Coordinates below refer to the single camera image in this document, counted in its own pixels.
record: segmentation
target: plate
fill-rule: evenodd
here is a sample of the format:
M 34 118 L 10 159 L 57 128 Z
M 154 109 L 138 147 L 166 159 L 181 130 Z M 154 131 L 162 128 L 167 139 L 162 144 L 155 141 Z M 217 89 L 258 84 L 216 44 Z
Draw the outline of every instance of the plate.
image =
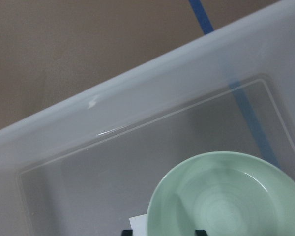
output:
M 295 236 L 295 183 L 273 165 L 238 152 L 189 158 L 155 189 L 148 236 Z

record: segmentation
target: translucent storage box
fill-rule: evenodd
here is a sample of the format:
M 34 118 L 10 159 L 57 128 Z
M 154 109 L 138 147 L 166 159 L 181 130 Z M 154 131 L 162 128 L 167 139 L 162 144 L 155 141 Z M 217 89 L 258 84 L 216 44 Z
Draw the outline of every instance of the translucent storage box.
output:
M 295 181 L 295 1 L 0 131 L 0 236 L 117 236 L 179 162 L 265 159 Z

